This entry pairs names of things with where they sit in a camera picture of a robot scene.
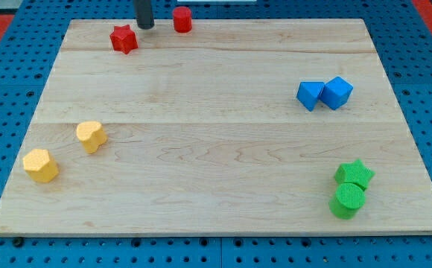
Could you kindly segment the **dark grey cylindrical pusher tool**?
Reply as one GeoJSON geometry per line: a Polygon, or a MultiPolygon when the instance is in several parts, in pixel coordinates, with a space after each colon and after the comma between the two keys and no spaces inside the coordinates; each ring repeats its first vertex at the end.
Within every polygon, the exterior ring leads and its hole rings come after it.
{"type": "Polygon", "coordinates": [[[137,26],[149,30],[154,26],[153,8],[151,0],[133,0],[137,26]]]}

